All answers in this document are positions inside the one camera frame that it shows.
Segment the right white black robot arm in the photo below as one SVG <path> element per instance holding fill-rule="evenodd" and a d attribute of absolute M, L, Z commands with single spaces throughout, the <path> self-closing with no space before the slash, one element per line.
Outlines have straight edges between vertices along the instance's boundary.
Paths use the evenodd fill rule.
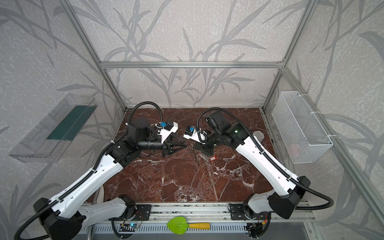
<path fill-rule="evenodd" d="M 238 118 L 232 125 L 222 114 L 232 116 L 232 113 L 221 108 L 210 110 L 212 113 L 206 117 L 206 122 L 212 132 L 208 134 L 188 126 L 184 138 L 196 141 L 196 149 L 209 157 L 213 156 L 216 146 L 231 147 L 252 163 L 271 184 L 272 190 L 250 195 L 243 202 L 243 212 L 247 218 L 252 220 L 257 214 L 274 212 L 283 219 L 289 219 L 306 192 L 293 181 L 308 187 L 311 184 L 309 179 L 298 177 L 285 168 Z"/>

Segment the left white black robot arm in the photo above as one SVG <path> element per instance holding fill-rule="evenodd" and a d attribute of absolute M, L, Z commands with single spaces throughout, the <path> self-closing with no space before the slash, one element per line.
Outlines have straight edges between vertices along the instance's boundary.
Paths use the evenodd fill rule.
<path fill-rule="evenodd" d="M 50 199 L 41 198 L 34 204 L 36 212 L 42 211 L 39 221 L 48 238 L 71 240 L 81 230 L 99 222 L 132 216 L 135 202 L 128 196 L 85 207 L 84 202 L 114 175 L 122 171 L 143 150 L 159 150 L 163 156 L 171 155 L 186 147 L 177 138 L 179 126 L 168 120 L 151 126 L 146 119 L 137 119 L 128 124 L 126 139 L 119 139 L 106 147 L 95 165 L 68 188 Z"/>

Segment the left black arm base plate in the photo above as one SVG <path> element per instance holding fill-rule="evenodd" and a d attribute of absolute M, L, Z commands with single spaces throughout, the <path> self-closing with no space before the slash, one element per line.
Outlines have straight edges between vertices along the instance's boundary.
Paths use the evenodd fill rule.
<path fill-rule="evenodd" d="M 128 206 L 122 217 L 128 221 L 148 221 L 151 214 L 152 205 L 138 204 Z"/>

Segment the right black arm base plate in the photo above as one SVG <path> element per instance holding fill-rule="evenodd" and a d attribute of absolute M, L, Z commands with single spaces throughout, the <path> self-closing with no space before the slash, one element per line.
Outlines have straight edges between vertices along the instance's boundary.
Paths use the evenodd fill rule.
<path fill-rule="evenodd" d="M 264 221 L 269 219 L 268 212 L 257 214 L 249 207 L 244 207 L 243 204 L 228 204 L 228 211 L 233 221 Z"/>

